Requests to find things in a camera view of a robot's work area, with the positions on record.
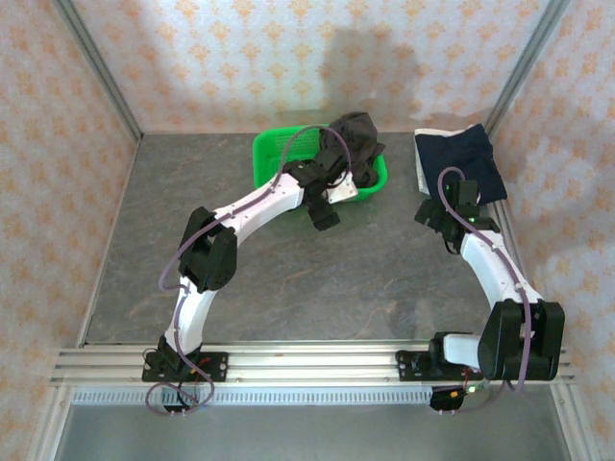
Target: folded cloth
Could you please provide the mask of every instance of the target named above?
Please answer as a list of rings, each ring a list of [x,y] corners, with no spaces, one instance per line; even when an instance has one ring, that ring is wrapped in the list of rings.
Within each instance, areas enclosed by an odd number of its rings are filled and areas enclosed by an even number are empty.
[[[419,182],[419,192],[430,195],[430,189],[427,187],[427,180],[425,179],[423,165],[421,164],[421,156],[419,156],[419,148],[416,146],[416,136],[418,136],[419,134],[436,134],[439,136],[448,137],[463,132],[464,130],[458,130],[456,132],[447,132],[445,130],[435,130],[433,128],[419,128],[417,130],[414,130],[414,162],[416,164],[416,179]]]
[[[331,122],[329,127],[336,130],[348,145],[355,186],[373,186],[378,181],[378,172],[373,168],[374,160],[384,150],[384,144],[378,142],[378,130],[369,114],[350,112]],[[320,148],[342,149],[337,138],[324,130],[320,131]]]
[[[478,183],[481,205],[506,198],[506,189],[493,159],[493,146],[481,124],[452,136],[417,134],[414,140],[433,198],[438,198],[438,176],[447,166],[456,166],[463,171],[466,180]],[[444,182],[455,179],[455,173],[449,173]]]

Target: green basket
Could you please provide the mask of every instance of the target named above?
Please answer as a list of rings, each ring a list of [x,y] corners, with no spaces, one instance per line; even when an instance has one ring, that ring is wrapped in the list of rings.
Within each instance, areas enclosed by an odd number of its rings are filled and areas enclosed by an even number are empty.
[[[252,162],[254,165],[254,186],[256,188],[261,187],[274,177],[278,168],[280,168],[280,159],[286,142],[302,128],[303,126],[274,128],[260,133],[254,139]],[[320,147],[318,138],[318,130],[309,130],[302,133],[290,146],[286,161],[314,158]],[[365,200],[384,187],[388,179],[388,172],[382,155],[376,157],[374,169],[378,172],[378,181],[371,187],[359,189],[358,194],[349,202]]]

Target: patterned wallpaper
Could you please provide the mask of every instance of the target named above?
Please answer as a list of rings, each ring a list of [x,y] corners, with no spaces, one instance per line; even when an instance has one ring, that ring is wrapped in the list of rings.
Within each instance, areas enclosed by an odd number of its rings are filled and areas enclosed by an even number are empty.
[[[145,132],[484,121],[547,0],[77,0]]]
[[[494,139],[537,287],[566,310],[604,459],[615,459],[615,9],[573,0]]]
[[[25,457],[134,145],[51,1],[0,5],[0,459]]]

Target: gray floor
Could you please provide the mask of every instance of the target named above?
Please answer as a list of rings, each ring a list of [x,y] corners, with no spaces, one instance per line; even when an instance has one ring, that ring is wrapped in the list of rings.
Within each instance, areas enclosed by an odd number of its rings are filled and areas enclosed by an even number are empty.
[[[157,288],[190,212],[250,192],[251,134],[146,135],[111,242],[88,343],[154,343],[176,295]],[[417,190],[410,133],[384,133],[385,188],[339,204],[341,224],[318,232],[303,209],[278,217],[239,250],[217,295],[206,342],[432,337],[480,332],[488,304],[470,267],[413,221]]]
[[[438,416],[426,405],[228,407],[158,418],[142,406],[73,407],[58,461],[570,459],[547,386],[488,409]]]

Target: gray stone surface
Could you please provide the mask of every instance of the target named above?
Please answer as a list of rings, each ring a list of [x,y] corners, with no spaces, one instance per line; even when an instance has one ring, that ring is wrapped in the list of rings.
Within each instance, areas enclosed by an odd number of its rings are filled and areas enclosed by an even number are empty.
[[[153,343],[176,294],[157,288],[190,212],[253,189],[251,134],[146,135],[111,242],[89,343]],[[318,232],[287,212],[240,247],[234,279],[216,296],[207,342],[430,338],[480,332],[488,303],[472,269],[413,221],[411,133],[383,133],[389,181],[365,202],[336,206],[341,223]]]

